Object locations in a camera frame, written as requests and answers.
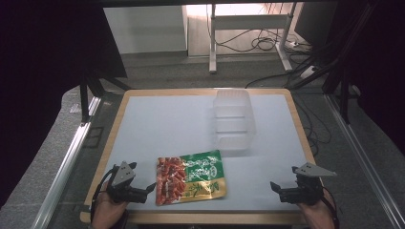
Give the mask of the white panel board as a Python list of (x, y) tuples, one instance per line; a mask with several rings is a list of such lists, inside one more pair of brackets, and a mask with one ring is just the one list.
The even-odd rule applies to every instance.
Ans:
[(120, 53), (187, 50), (186, 6), (104, 8)]

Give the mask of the white metal desk frame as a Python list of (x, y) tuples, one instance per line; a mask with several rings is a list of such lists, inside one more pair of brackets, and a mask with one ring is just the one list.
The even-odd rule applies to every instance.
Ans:
[(217, 42), (216, 31), (230, 30), (283, 30), (282, 36), (275, 42), (275, 49), (281, 59), (286, 72), (291, 72), (292, 67), (285, 53), (285, 45), (296, 9), (297, 3), (293, 2), (287, 14), (257, 14), (257, 15), (217, 15), (216, 5), (211, 5), (210, 15), (210, 53), (209, 71), (217, 71)]

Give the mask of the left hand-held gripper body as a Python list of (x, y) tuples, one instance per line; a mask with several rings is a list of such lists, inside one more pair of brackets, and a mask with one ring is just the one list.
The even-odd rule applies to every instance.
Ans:
[(130, 163), (122, 161), (120, 165), (114, 165), (109, 171), (111, 175), (108, 180), (106, 192), (114, 202), (144, 203), (148, 193), (146, 189), (134, 188), (131, 186), (136, 177)]

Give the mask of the aluminium floor rail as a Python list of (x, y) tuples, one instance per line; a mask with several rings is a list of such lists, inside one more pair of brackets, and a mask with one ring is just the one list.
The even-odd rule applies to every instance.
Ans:
[(352, 125), (340, 114), (335, 98), (330, 94), (325, 94), (324, 97), (393, 228), (405, 229), (405, 215), (402, 214), (392, 194), (375, 170)]
[(87, 118), (86, 122), (78, 126), (75, 136), (61, 162), (61, 165), (53, 179), (53, 183), (45, 196), (31, 229), (47, 229), (56, 206), (63, 194), (64, 188), (69, 180), (69, 176), (75, 166), (75, 161), (83, 145), (84, 139), (90, 130), (94, 115), (100, 102), (100, 98), (93, 97), (90, 104), (87, 106), (89, 109), (89, 117)]

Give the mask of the dark floor hatch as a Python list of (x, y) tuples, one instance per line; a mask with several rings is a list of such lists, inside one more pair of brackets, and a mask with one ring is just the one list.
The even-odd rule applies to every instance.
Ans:
[(103, 127), (92, 127), (86, 135), (83, 147), (90, 149), (97, 148), (101, 140), (103, 131)]

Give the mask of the white power strip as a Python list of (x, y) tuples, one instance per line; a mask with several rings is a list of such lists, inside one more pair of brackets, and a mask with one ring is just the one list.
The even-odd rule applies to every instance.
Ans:
[(305, 69), (301, 74), (300, 77), (302, 79), (305, 79), (315, 73), (317, 71), (317, 68), (315, 66), (309, 66), (307, 69)]

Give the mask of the person's left hand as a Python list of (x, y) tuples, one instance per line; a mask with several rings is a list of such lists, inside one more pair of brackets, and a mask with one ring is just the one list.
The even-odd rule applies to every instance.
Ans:
[(127, 205), (127, 202), (114, 202), (106, 192), (101, 192), (96, 200), (92, 228), (111, 229), (123, 216)]

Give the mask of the dark curtain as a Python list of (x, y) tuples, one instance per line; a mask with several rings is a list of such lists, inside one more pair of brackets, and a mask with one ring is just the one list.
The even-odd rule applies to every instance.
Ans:
[(126, 75), (104, 8), (0, 0), (0, 208), (31, 165), (68, 90)]
[(405, 155), (405, 0), (339, 0), (333, 19), (338, 32), (367, 3), (376, 6), (348, 58), (359, 106)]

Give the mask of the translucent plastic storage box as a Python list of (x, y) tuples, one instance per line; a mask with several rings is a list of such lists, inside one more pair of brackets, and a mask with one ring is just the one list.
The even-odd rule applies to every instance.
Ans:
[(221, 89), (213, 101), (217, 147), (221, 151), (247, 150), (256, 134), (250, 94), (245, 89)]

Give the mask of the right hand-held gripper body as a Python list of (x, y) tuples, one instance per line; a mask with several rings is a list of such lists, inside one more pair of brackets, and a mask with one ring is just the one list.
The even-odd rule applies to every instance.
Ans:
[(296, 188), (282, 189), (280, 200), (291, 204), (305, 203), (314, 205), (323, 196), (321, 177), (335, 177), (336, 173), (312, 163), (305, 163), (296, 171)]

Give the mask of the black metal stand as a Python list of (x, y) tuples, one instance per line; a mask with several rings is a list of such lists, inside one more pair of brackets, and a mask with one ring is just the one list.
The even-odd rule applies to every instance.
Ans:
[(349, 76), (347, 74), (347, 65), (349, 63), (350, 53), (352, 52), (355, 42), (358, 40), (358, 37), (368, 23), (376, 5), (380, 2), (380, 0), (364, 1), (365, 3), (362, 5), (362, 9), (354, 15), (354, 19), (350, 22), (349, 35), (347, 36), (343, 47), (335, 55), (334, 59), (307, 78), (288, 86), (288, 89), (291, 91), (298, 90), (320, 76), (327, 74), (328, 77), (322, 86), (322, 92), (324, 94), (332, 94), (336, 90), (337, 86), (340, 86), (339, 114), (344, 119), (346, 124), (350, 123), (348, 118), (348, 101), (350, 97)]
[(131, 89), (130, 86), (119, 81), (115, 77), (108, 76), (102, 71), (87, 71), (80, 77), (80, 106), (81, 106), (81, 122), (87, 123), (90, 120), (90, 109), (88, 101), (88, 91), (91, 91), (93, 96), (102, 97), (104, 96), (105, 90), (101, 84), (101, 79), (105, 79), (107, 82), (121, 88), (123, 91), (128, 91)]

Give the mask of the green and red snack packet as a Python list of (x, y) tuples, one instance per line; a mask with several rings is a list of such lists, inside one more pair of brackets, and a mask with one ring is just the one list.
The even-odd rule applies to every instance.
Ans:
[(222, 198), (226, 193), (219, 150), (158, 158), (157, 205)]

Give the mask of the person's right hand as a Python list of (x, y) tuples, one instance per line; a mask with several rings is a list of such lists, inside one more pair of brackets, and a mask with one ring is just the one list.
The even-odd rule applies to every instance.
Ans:
[(320, 200), (314, 205), (298, 204), (310, 229), (335, 229), (334, 211), (328, 206), (329, 204), (334, 208), (332, 198), (328, 194), (325, 194), (324, 198), (326, 199), (325, 202)]

